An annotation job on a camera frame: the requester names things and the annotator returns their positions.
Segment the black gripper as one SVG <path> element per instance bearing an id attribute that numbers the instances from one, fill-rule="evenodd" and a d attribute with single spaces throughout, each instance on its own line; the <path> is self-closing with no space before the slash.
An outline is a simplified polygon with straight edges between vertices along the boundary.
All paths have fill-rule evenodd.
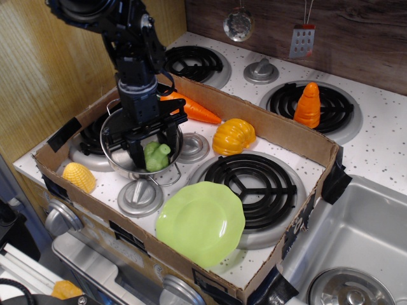
<path id="1" fill-rule="evenodd" d="M 139 169 L 146 168 L 141 141 L 152 135 L 160 133 L 170 148 L 170 154 L 174 154 L 178 125 L 187 121 L 185 100 L 161 101 L 156 84 L 142 87 L 119 84 L 118 93 L 121 109 L 105 120 L 102 143 L 113 151 L 127 149 Z"/>

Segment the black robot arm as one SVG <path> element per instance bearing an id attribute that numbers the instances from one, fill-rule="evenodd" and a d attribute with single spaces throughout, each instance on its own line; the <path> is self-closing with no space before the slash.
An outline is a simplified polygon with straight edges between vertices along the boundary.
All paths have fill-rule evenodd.
<path id="1" fill-rule="evenodd" d="M 102 140 L 118 140 L 137 168 L 145 168 L 142 140 L 164 132 L 170 152 L 176 149 L 177 127 L 187 120 L 185 100 L 166 102 L 158 91 L 157 75 L 168 79 L 166 48 L 159 41 L 154 20 L 142 1 L 47 1 L 66 24 L 101 35 L 116 69 L 116 86 L 122 110 L 106 121 Z"/>

